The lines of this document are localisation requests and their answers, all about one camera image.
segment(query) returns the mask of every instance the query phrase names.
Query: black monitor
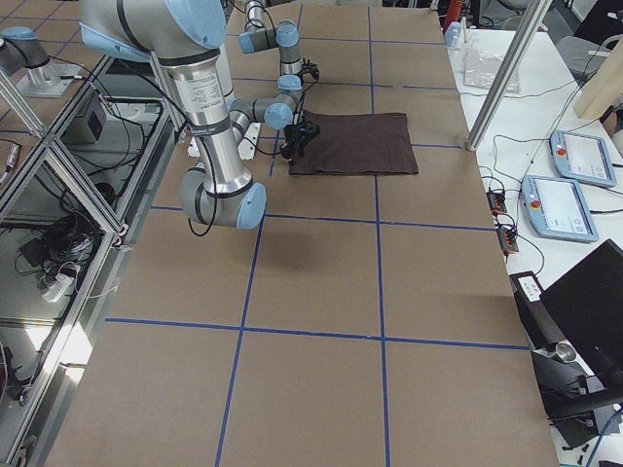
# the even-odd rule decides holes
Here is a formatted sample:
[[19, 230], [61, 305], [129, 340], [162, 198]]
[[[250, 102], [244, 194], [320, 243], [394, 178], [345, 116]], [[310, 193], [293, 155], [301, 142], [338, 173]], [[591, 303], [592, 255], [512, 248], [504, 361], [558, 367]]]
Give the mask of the black monitor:
[[605, 241], [541, 300], [604, 387], [623, 387], [623, 250]]

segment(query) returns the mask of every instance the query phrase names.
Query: blue joint cap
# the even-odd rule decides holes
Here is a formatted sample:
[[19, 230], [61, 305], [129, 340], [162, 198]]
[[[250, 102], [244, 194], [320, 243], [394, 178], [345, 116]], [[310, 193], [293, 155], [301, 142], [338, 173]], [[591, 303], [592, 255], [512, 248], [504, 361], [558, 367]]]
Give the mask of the blue joint cap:
[[15, 39], [17, 41], [36, 41], [37, 35], [35, 31], [26, 26], [7, 27], [2, 33], [2, 37], [7, 39]]
[[283, 75], [276, 80], [276, 86], [280, 90], [303, 90], [301, 78], [296, 75]]
[[264, 122], [272, 129], [284, 129], [293, 119], [292, 109], [281, 102], [269, 105], [264, 113]]
[[289, 19], [276, 27], [276, 42], [280, 47], [294, 47], [299, 43], [299, 28]]
[[219, 0], [166, 0], [179, 28], [194, 43], [218, 49], [225, 42], [225, 14]]
[[139, 49], [129, 46], [114, 37], [110, 37], [86, 24], [80, 23], [82, 29], [82, 40], [85, 45], [101, 54], [112, 55], [116, 58], [129, 61], [149, 62], [151, 56]]
[[266, 188], [261, 183], [255, 183], [242, 200], [236, 228], [250, 231], [255, 229], [266, 211]]
[[240, 49], [243, 54], [254, 54], [255, 48], [253, 47], [253, 42], [251, 42], [251, 36], [248, 32], [242, 32], [238, 36], [238, 41], [240, 42]]

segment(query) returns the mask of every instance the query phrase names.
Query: folded cloth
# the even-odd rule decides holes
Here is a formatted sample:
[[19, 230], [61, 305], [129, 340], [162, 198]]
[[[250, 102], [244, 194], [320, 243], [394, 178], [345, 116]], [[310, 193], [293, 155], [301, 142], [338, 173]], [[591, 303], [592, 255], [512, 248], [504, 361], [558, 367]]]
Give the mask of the folded cloth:
[[295, 156], [290, 175], [418, 173], [405, 114], [304, 115], [320, 134]]

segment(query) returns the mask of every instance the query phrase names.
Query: red object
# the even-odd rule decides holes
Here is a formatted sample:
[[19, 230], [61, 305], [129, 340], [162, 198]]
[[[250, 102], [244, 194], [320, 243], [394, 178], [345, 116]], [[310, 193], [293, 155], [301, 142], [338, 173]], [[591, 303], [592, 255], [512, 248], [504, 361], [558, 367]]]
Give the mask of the red object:
[[444, 27], [443, 27], [444, 34], [450, 27], [450, 24], [458, 20], [458, 17], [460, 16], [460, 11], [462, 10], [462, 8], [463, 8], [463, 0], [452, 0], [452, 2], [450, 2], [450, 6], [448, 7], [448, 13], [446, 14], [446, 20], [444, 21]]

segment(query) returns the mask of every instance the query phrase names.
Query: white desk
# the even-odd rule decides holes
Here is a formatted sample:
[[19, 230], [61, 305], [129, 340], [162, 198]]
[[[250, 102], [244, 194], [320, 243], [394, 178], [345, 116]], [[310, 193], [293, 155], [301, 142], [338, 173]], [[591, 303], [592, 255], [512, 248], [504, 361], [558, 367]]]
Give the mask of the white desk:
[[[510, 31], [470, 31], [471, 38], [469, 47], [480, 48], [492, 54], [504, 54], [513, 37]], [[460, 52], [449, 51], [451, 62], [455, 70], [455, 79], [458, 90], [461, 92], [461, 103], [467, 124], [471, 127], [485, 100], [484, 96], [463, 94], [486, 94], [486, 90], [467, 87], [463, 84], [463, 73], [460, 65]], [[532, 138], [545, 138], [550, 134], [550, 127], [557, 121], [568, 97], [577, 89], [571, 74], [559, 56], [554, 44], [546, 33], [537, 33], [532, 44], [524, 57], [519, 68], [520, 94], [539, 94], [545, 90], [552, 90], [562, 85], [560, 90], [548, 92], [540, 97], [527, 97], [523, 99], [504, 98], [485, 138], [477, 151], [478, 163], [482, 166], [494, 167], [494, 136], [501, 134], [515, 139], [525, 140]], [[579, 92], [572, 102], [581, 94]], [[573, 111], [572, 103], [567, 108], [556, 129], [573, 129], [590, 121], [578, 119]], [[613, 162], [623, 162], [618, 151], [611, 143], [605, 130], [599, 122], [592, 123], [580, 130], [581, 132], [604, 137]], [[522, 179], [530, 165], [534, 154], [534, 162], [530, 167], [529, 174], [559, 176], [551, 161], [549, 143], [538, 141], [529, 143], [516, 143], [504, 138], [496, 140], [497, 168], [515, 178]], [[490, 172], [481, 168], [484, 176]], [[623, 170], [616, 170], [619, 180], [616, 189], [623, 189]], [[507, 190], [518, 189], [518, 183], [504, 175], [494, 172], [494, 177], [499, 178]], [[485, 187], [489, 186], [489, 179], [483, 180]], [[493, 181], [492, 187], [498, 184]], [[623, 207], [623, 197], [608, 193], [605, 190], [583, 185], [582, 191], [591, 209], [609, 210]], [[545, 266], [539, 275], [543, 287], [547, 288], [567, 270], [578, 263], [582, 258], [593, 251], [607, 238], [612, 238], [617, 244], [623, 245], [623, 213], [595, 215], [593, 219], [597, 227], [600, 240], [596, 243], [575, 243], [561, 240], [551, 240], [536, 235], [531, 227], [523, 205], [519, 205], [517, 212], [518, 192], [506, 194], [506, 204], [509, 213], [518, 220], [519, 234], [533, 241], [545, 255]], [[520, 252], [511, 255], [507, 263], [509, 274], [524, 270], [538, 270], [541, 264], [538, 252], [523, 241], [519, 241]], [[552, 429], [552, 436], [557, 445], [557, 452], [562, 463], [575, 465], [579, 457], [579, 449], [569, 452], [562, 451], [564, 441], [557, 430]], [[605, 437], [598, 455], [593, 460], [593, 467], [597, 467], [598, 460], [611, 460], [623, 462], [623, 435]]]

